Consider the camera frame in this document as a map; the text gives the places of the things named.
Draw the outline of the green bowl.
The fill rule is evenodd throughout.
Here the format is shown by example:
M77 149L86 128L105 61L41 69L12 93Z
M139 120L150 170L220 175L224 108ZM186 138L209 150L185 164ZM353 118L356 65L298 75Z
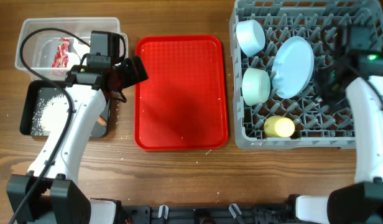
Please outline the green bowl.
M242 96L245 104L264 103L270 95L270 78L265 70L248 68L242 78Z

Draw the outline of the brown carrot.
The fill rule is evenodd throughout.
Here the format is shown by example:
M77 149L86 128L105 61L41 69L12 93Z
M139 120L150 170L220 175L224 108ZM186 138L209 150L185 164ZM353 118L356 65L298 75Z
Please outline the brown carrot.
M98 117L97 122L102 126L107 126L107 121L102 116Z

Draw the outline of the red snack wrapper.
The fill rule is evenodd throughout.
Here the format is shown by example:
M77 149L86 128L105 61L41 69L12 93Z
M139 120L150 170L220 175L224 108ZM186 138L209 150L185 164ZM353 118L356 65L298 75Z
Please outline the red snack wrapper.
M70 39L61 38L52 62L52 68L67 68Z

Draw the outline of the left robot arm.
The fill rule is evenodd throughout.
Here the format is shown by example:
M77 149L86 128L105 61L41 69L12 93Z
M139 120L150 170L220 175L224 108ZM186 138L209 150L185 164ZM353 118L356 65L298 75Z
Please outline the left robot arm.
M65 86L51 80L65 102L64 117L25 175L12 175L7 195L14 214L11 223L121 223L127 220L118 200L88 199L77 186L80 162L93 126L112 92L148 79L139 56L120 65L75 65Z

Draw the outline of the yellow cup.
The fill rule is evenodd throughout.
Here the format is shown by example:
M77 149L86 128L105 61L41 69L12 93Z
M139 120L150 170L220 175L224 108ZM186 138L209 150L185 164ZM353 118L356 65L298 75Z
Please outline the yellow cup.
M269 138L288 138L294 131L295 124L287 117L271 116L264 123L264 132Z

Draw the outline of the light blue plate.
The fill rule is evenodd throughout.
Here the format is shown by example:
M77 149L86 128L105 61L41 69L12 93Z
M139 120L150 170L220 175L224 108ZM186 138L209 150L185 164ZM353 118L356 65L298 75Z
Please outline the light blue plate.
M276 94L288 99L297 96L308 85L314 68L311 45L302 37L286 40L279 48L272 66L272 86Z

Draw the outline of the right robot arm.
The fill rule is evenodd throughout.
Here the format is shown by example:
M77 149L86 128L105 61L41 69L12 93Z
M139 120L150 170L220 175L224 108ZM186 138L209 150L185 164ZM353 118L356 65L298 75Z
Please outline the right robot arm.
M383 223L383 54L352 50L338 60L354 121L354 184L328 196L299 195L293 212L300 222Z

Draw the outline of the white tissue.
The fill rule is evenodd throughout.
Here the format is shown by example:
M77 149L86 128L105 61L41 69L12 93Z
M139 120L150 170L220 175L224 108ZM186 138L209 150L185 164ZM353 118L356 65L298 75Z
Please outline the white tissue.
M74 65L79 65L82 56L84 56L84 54L87 54L89 51L90 48L85 44L82 44L76 39L72 40L68 47L67 69L71 69Z

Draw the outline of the light blue bowl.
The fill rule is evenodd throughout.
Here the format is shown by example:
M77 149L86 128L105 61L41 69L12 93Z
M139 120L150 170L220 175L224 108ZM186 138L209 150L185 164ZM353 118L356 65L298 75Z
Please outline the light blue bowl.
M236 37L241 50L252 57L265 47L265 34L262 26L255 20L239 22Z

